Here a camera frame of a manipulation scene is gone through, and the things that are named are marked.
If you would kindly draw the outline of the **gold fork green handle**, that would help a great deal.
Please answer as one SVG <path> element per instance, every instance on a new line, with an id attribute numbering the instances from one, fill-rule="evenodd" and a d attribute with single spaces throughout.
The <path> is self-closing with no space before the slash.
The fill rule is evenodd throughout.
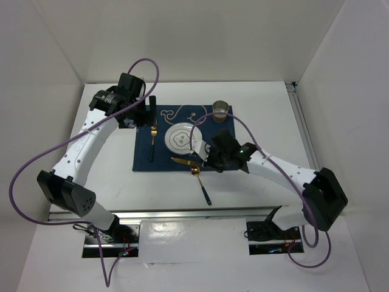
<path id="1" fill-rule="evenodd" d="M 155 145 L 155 138 L 157 136 L 157 125 L 153 125 L 151 127 L 151 146 L 150 146 L 150 156 L 149 156 L 149 161 L 153 162 L 154 161 L 154 145 Z"/>

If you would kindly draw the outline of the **gold spoon green handle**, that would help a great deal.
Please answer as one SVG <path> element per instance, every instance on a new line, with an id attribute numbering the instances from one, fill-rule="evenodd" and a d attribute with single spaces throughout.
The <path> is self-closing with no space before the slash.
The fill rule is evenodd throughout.
<path id="1" fill-rule="evenodd" d="M 203 185 L 203 183 L 202 183 L 202 181 L 200 179 L 200 173 L 201 173 L 200 168 L 199 167 L 191 167 L 190 168 L 190 172 L 191 172 L 191 174 L 193 176 L 197 177 L 199 185 L 200 185 L 201 190 L 202 190 L 202 193 L 204 195 L 204 198 L 205 198 L 207 204 L 209 206 L 211 206 L 212 205 L 212 201 L 211 201 L 211 199 L 210 199 L 210 197 L 209 197 L 209 195 L 208 195 L 208 193 L 207 193 L 207 191 L 206 191 L 206 189 L 205 189 L 205 187 L 204 187 L 204 185 Z"/>

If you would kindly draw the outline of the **gold knife green handle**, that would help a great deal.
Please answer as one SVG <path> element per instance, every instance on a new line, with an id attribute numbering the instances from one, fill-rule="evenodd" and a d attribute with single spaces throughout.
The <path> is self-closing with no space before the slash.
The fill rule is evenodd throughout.
<path id="1" fill-rule="evenodd" d="M 190 166 L 190 167 L 202 167 L 203 166 L 202 162 L 195 162 L 195 161 L 190 161 L 190 160 L 187 160 L 187 159 L 171 157 L 171 160 L 174 161 L 174 162 L 177 162 L 179 164 L 187 165 L 187 166 Z"/>

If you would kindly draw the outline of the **clear glass cup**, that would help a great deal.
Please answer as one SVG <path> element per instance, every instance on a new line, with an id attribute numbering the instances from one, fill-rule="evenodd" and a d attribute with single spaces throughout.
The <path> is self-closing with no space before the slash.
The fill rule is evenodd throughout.
<path id="1" fill-rule="evenodd" d="M 217 100 L 212 105 L 212 118 L 215 122 L 224 122 L 229 111 L 229 104 L 223 100 Z"/>

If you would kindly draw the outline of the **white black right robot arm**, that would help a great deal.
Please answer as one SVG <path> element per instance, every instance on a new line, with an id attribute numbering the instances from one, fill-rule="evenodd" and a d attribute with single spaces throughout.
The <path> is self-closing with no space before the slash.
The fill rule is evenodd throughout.
<path id="1" fill-rule="evenodd" d="M 256 149 L 252 143 L 210 147 L 204 165 L 221 173 L 226 168 L 242 170 L 269 179 L 296 193 L 300 203 L 280 206 L 272 211 L 265 224 L 266 234 L 280 238 L 286 230 L 310 224 L 328 231 L 342 213 L 348 199 L 335 174 L 327 168 L 312 170 L 297 166 Z"/>

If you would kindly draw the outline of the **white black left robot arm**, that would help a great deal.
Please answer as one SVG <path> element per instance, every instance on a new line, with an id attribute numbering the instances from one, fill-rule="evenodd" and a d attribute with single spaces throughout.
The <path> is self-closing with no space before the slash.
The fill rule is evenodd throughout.
<path id="1" fill-rule="evenodd" d="M 157 124 L 156 96 L 149 104 L 143 98 L 144 88 L 125 89 L 112 86 L 93 96 L 80 137 L 49 172 L 40 171 L 37 182 L 47 200 L 69 211 L 98 229 L 98 235 L 112 243 L 131 228 L 120 224 L 118 216 L 97 202 L 96 194 L 85 187 L 88 174 L 108 137 L 118 128 L 149 127 Z"/>

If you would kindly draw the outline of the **aluminium front rail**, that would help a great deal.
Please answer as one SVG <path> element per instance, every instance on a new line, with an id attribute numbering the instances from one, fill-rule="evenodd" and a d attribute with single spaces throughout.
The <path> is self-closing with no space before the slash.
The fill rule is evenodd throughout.
<path id="1" fill-rule="evenodd" d="M 238 207 L 238 208 L 200 208 L 200 209 L 161 209 L 161 210 L 112 210 L 122 219 L 166 219 L 166 218 L 234 218 L 234 217 L 266 217 L 275 209 L 270 207 Z"/>

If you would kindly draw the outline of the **aluminium rail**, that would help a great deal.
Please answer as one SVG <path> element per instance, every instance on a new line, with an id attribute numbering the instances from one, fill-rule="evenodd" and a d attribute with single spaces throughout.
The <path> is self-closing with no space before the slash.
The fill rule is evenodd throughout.
<path id="1" fill-rule="evenodd" d="M 322 166 L 320 165 L 317 159 L 311 135 L 309 133 L 308 125 L 306 123 L 305 115 L 303 113 L 303 108 L 301 107 L 300 99 L 298 98 L 297 83 L 285 82 L 284 84 L 286 86 L 286 91 L 291 102 L 295 120 L 297 121 L 297 126 L 300 132 L 303 146 L 305 148 L 306 155 L 308 157 L 309 165 L 312 169 L 320 170 Z"/>
<path id="2" fill-rule="evenodd" d="M 161 209 L 161 210 L 112 210 L 122 219 L 166 219 L 166 218 L 234 218 L 234 217 L 266 217 L 275 209 L 270 207 L 238 207 L 238 208 L 200 208 L 200 209 Z"/>

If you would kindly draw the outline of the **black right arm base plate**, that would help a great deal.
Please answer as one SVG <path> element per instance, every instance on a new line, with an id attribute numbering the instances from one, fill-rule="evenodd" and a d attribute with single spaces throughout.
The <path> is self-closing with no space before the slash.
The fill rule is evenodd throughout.
<path id="1" fill-rule="evenodd" d="M 244 232 L 245 238 L 255 242 L 269 242 L 272 240 L 299 240 L 300 230 L 297 227 L 286 231 L 281 230 L 272 221 L 248 221 L 247 230 Z"/>

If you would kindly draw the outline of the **aluminium right side rail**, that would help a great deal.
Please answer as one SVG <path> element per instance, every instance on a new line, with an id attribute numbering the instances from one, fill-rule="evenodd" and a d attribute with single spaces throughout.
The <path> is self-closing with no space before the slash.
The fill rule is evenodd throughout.
<path id="1" fill-rule="evenodd" d="M 320 165 L 317 159 L 311 135 L 309 133 L 308 125 L 306 123 L 305 115 L 303 113 L 303 108 L 301 107 L 300 99 L 298 98 L 297 83 L 285 82 L 284 84 L 286 86 L 286 91 L 291 102 L 295 120 L 297 121 L 297 126 L 300 132 L 303 146 L 305 148 L 306 155 L 308 157 L 309 165 L 312 169 L 320 170 L 322 166 Z"/>

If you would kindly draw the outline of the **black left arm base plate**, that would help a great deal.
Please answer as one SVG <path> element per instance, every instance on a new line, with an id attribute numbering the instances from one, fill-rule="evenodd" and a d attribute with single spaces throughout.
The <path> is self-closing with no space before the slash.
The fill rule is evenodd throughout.
<path id="1" fill-rule="evenodd" d="M 85 233 L 84 243 L 86 245 L 97 245 L 97 236 L 91 225 L 81 229 Z M 124 229 L 118 235 L 110 236 L 101 230 L 97 230 L 101 244 L 104 246 L 130 247 L 139 242 L 139 226 L 125 225 Z"/>

